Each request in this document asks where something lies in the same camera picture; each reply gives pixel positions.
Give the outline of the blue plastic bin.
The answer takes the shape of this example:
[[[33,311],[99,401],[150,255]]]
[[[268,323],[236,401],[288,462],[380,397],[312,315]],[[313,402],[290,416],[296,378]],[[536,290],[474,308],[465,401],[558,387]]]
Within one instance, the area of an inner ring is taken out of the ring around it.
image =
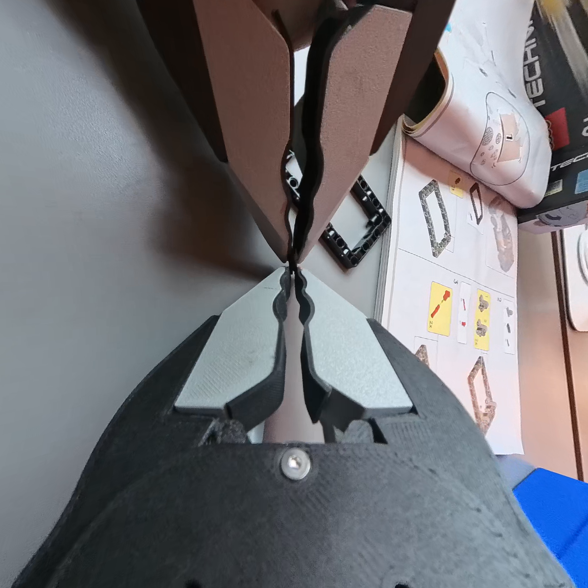
[[[587,587],[587,483],[538,468],[513,493],[575,586]]]

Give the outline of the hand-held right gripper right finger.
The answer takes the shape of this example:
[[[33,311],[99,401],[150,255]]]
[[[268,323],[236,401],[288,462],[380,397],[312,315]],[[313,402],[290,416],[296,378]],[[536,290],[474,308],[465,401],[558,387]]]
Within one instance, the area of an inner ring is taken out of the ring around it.
[[[303,393],[313,423],[417,418],[369,319],[311,272],[298,269]]]

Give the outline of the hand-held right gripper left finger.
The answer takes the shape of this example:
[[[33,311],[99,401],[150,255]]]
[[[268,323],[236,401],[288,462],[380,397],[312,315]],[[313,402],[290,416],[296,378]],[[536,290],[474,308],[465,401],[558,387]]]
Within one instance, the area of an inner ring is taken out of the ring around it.
[[[174,408],[236,420],[248,432],[284,396],[290,271],[278,268],[218,317]]]

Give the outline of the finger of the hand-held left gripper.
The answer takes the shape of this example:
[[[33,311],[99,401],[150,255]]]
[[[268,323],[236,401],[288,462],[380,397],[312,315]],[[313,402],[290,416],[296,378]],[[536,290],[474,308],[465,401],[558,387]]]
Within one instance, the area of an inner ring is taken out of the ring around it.
[[[276,256],[287,261],[293,54],[278,11],[254,1],[194,1],[228,166]]]
[[[388,5],[334,8],[306,62],[305,162],[293,230],[302,262],[367,164],[413,13]]]

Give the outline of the white rounded device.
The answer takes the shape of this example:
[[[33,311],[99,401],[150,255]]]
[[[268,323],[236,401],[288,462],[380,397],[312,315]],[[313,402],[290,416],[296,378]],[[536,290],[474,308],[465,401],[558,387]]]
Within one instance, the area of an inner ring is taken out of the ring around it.
[[[587,332],[587,225],[562,231],[564,296],[573,330]]]

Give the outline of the black rectangular lego frame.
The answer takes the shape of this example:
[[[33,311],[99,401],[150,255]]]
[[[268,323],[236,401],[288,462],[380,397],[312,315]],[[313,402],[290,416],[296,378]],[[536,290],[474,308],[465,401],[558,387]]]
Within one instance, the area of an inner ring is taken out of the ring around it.
[[[302,162],[296,156],[292,146],[287,145],[282,175],[288,200],[284,216],[286,231],[289,234],[288,255],[294,255],[297,261],[300,261],[306,246],[310,245],[312,231],[322,227],[321,224],[315,223],[318,217],[315,212],[315,203],[319,201],[323,166],[321,161],[318,163],[307,161],[305,166],[300,165],[300,169],[304,171],[303,177],[296,179],[288,168],[293,160],[296,160],[298,164]],[[357,267],[391,224],[389,214],[362,175],[356,177],[349,191],[367,217],[366,232],[362,239],[354,247],[350,247],[331,222],[327,223],[320,235],[320,239],[345,269]]]

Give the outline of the lego race car box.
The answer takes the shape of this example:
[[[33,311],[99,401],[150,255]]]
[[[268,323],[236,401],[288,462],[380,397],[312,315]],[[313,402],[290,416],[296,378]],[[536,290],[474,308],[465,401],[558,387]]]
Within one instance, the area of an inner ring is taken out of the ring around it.
[[[541,234],[587,224],[587,1],[534,2],[523,76],[552,155],[545,196],[518,211],[518,226]]]

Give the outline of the lego instruction booklet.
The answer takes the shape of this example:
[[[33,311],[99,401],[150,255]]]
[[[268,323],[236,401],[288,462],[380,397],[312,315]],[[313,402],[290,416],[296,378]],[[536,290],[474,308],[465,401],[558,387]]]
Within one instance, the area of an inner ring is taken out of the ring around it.
[[[382,323],[496,454],[522,454],[518,212],[546,195],[548,127],[527,95],[533,1],[456,1],[399,121]]]

